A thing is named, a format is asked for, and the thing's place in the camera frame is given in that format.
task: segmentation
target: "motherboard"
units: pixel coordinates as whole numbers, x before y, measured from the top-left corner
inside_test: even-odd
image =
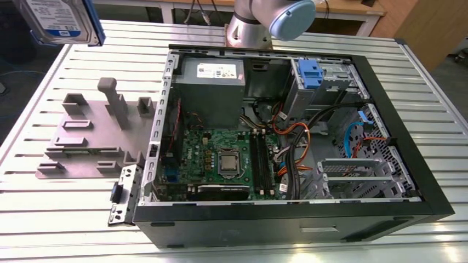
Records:
[[[192,199],[277,199],[274,134],[229,130],[185,130],[178,168],[164,167],[165,197],[170,201]]]

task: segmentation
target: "chip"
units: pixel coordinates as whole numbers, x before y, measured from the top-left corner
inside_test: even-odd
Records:
[[[221,170],[236,171],[237,170],[237,157],[232,155],[221,156]]]

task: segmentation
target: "hard drive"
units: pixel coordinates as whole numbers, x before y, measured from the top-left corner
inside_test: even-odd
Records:
[[[101,46],[105,35],[92,0],[13,0],[40,44]]]

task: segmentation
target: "metal bracket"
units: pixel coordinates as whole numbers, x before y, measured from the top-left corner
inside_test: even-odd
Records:
[[[133,213],[137,205],[141,173],[141,168],[136,164],[122,168],[118,181],[112,189],[108,226],[134,226]]]

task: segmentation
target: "blue cable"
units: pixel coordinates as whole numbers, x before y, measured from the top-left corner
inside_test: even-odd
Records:
[[[345,130],[342,145],[344,145],[344,153],[345,153],[348,158],[350,158],[350,156],[352,156],[352,152],[350,152],[350,149],[349,149],[349,136],[350,136],[350,130],[354,127],[354,125],[362,126],[364,123],[362,122],[353,122],[353,123],[349,124],[349,126],[348,126],[348,128]]]

